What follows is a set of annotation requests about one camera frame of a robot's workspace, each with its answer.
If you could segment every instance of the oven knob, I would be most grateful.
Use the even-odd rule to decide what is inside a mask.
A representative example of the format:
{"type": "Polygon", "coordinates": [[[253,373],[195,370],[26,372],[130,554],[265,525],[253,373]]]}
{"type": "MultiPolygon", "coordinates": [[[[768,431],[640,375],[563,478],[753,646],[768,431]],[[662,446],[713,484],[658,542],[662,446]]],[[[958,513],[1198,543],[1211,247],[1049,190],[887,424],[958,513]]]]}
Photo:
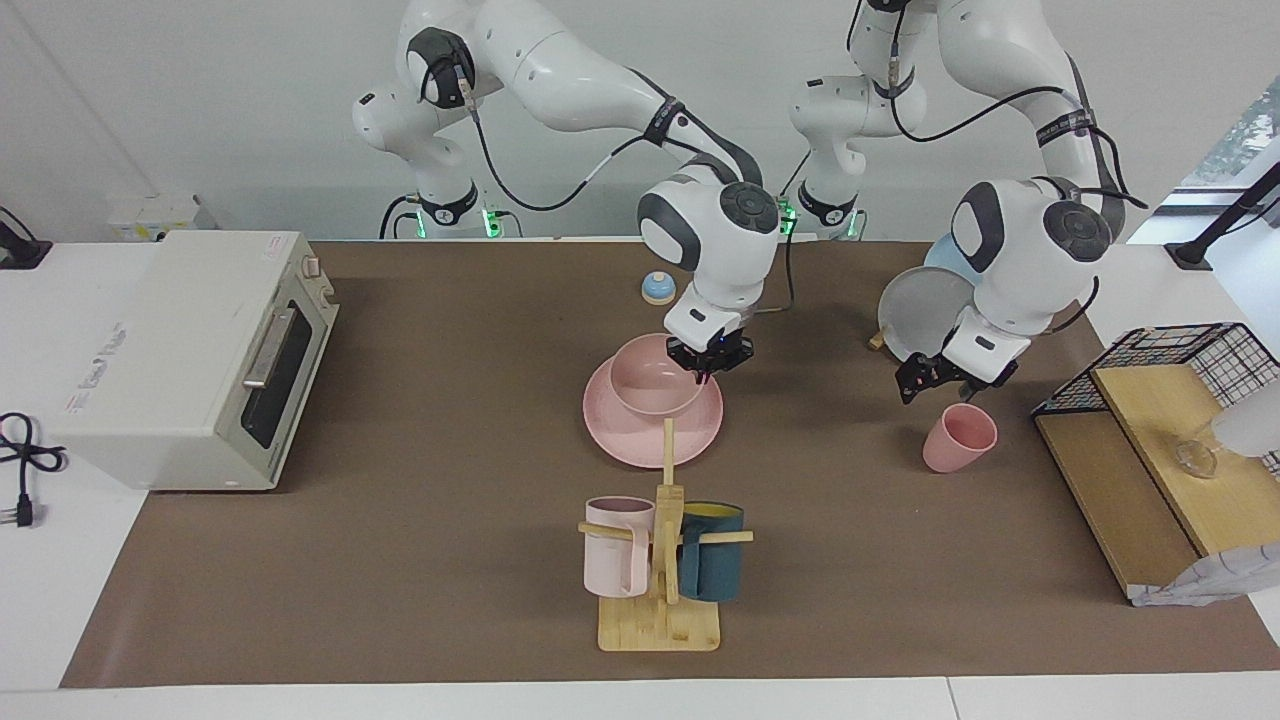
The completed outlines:
{"type": "Polygon", "coordinates": [[[315,279],[320,277],[320,259],[315,255],[307,255],[302,259],[302,277],[315,279]]]}

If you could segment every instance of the white table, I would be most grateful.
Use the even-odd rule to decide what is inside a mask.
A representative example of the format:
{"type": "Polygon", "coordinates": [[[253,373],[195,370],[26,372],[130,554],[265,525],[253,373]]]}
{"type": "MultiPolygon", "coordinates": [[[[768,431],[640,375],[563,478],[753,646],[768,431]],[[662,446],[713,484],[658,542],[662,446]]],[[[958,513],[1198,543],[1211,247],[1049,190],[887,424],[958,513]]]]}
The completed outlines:
{"type": "MultiPolygon", "coordinates": [[[[63,246],[46,263],[52,273],[0,275],[0,307],[6,309],[0,314],[0,356],[6,363],[0,374],[0,407],[37,416],[60,411],[50,402],[56,396],[50,388],[74,387],[151,250],[147,245],[63,246]],[[77,269],[92,270],[93,281],[73,279],[77,269]],[[58,302],[35,302],[40,293],[51,293],[58,302]]],[[[1103,343],[1139,325],[1244,319],[1212,275],[1171,270],[1160,247],[1115,247],[1105,263],[1102,293],[1088,314],[1103,343]]],[[[12,465],[0,469],[0,498],[17,496],[14,471],[12,465]]],[[[61,474],[37,477],[33,492],[45,509],[40,527],[0,528],[0,717],[607,715],[623,720],[714,707],[718,716],[742,719],[803,714],[815,719],[996,720],[1138,712],[1270,719],[1280,707],[1280,673],[58,691],[145,493],[74,459],[61,474]]],[[[1280,591],[1261,593],[1254,603],[1280,638],[1280,591]]]]}

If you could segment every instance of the wire rack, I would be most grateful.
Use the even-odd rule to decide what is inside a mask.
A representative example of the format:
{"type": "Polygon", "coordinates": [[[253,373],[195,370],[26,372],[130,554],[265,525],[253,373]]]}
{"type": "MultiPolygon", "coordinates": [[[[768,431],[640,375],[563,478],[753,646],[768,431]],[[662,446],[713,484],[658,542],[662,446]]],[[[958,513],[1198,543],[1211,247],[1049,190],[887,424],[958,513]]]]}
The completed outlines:
{"type": "MultiPolygon", "coordinates": [[[[1140,328],[1117,340],[1032,415],[1108,410],[1102,392],[1093,383],[1093,370],[1184,364],[1196,370],[1222,407],[1230,407],[1262,386],[1280,380],[1280,363],[1242,323],[1140,328]]],[[[1262,462],[1280,479],[1280,452],[1263,456],[1262,462]]]]}

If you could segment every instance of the white toaster oven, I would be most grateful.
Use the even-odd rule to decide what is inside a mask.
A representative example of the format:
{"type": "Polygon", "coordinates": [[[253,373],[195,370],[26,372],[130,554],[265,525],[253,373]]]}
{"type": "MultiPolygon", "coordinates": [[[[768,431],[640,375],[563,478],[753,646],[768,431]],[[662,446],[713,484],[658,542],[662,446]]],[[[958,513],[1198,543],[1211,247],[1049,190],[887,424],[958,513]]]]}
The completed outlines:
{"type": "Polygon", "coordinates": [[[45,428],[129,487],[270,489],[337,314],[298,233],[172,232],[45,428]]]}

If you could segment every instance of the pink cup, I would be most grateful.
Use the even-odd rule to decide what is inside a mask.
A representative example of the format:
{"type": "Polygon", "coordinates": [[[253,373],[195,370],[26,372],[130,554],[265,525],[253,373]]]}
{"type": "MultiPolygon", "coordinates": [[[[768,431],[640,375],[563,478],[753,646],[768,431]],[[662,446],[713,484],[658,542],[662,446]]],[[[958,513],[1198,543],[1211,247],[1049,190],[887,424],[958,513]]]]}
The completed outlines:
{"type": "Polygon", "coordinates": [[[609,387],[632,413],[669,416],[689,407],[707,386],[667,356],[666,334],[653,333],[618,350],[609,368],[609,387]]]}
{"type": "Polygon", "coordinates": [[[991,415],[957,402],[942,411],[924,439],[924,464],[936,473],[954,473],[996,447],[998,437],[991,415]]]}
{"type": "Polygon", "coordinates": [[[582,585],[600,597],[639,597],[649,589],[649,536],[654,505],[643,497],[586,501],[586,521],[631,530],[631,539],[586,533],[582,585]]]}

